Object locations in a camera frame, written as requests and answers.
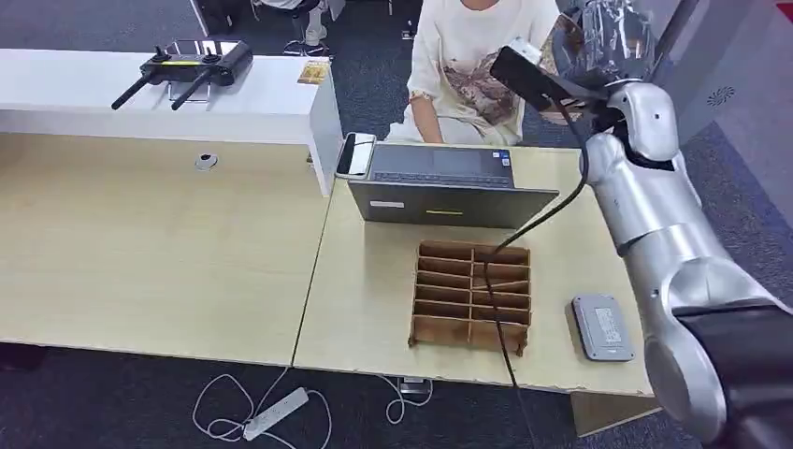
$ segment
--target laptop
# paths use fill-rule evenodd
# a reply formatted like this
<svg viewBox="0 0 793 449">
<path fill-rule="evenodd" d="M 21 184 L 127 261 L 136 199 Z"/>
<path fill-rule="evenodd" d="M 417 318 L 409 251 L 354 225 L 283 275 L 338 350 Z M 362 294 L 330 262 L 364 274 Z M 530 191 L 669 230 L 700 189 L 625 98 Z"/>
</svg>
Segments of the laptop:
<svg viewBox="0 0 793 449">
<path fill-rule="evenodd" d="M 508 150 L 378 144 L 363 180 L 348 181 L 371 222 L 516 229 L 558 196 L 516 189 Z"/>
</svg>

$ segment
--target laptop keyboard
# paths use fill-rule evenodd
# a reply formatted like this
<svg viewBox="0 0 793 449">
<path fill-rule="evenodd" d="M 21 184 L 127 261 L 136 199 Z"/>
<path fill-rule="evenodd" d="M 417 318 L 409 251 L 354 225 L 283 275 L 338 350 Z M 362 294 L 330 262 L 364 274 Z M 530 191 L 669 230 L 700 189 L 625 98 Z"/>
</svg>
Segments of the laptop keyboard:
<svg viewBox="0 0 793 449">
<path fill-rule="evenodd" d="M 405 182 L 410 184 L 435 185 L 466 185 L 474 187 L 512 187 L 509 178 L 502 176 L 458 176 L 458 175 L 427 175 L 425 173 L 395 173 L 376 171 L 372 174 L 373 181 Z"/>
</svg>

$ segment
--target wooden divider tray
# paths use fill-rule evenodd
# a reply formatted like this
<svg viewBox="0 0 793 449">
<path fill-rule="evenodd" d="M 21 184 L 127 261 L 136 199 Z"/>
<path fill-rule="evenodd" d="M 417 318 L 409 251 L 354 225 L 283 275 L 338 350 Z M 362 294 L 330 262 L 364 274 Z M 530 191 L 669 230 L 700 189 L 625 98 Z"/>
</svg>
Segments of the wooden divider tray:
<svg viewBox="0 0 793 449">
<path fill-rule="evenodd" d="M 492 256 L 487 269 L 491 300 L 484 282 L 484 261 L 495 249 L 465 242 L 421 242 L 410 346 L 421 341 L 500 351 L 496 302 L 507 350 L 523 354 L 531 324 L 529 251 L 510 247 Z"/>
</svg>

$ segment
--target power strip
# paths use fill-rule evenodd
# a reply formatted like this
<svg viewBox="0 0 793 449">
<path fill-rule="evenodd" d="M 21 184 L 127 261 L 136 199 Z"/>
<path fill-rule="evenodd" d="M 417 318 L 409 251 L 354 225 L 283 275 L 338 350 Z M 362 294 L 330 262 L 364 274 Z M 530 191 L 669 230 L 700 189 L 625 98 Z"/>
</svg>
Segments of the power strip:
<svg viewBox="0 0 793 449">
<path fill-rule="evenodd" d="M 250 423 L 245 425 L 245 429 L 242 431 L 242 438 L 247 441 L 253 440 L 308 401 L 309 395 L 306 393 L 306 389 L 302 386 L 297 388 L 285 398 L 271 405 L 267 410 L 257 414 Z"/>
</svg>

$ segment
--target smartphone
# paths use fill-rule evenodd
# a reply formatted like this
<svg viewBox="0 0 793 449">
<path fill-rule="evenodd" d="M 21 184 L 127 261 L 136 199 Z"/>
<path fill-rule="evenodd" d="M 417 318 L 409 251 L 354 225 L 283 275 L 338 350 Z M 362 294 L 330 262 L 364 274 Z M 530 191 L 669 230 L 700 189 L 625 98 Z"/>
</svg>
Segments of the smartphone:
<svg viewBox="0 0 793 449">
<path fill-rule="evenodd" d="M 377 136 L 373 134 L 348 134 L 341 145 L 336 176 L 346 180 L 365 179 L 375 145 L 377 145 Z"/>
</svg>

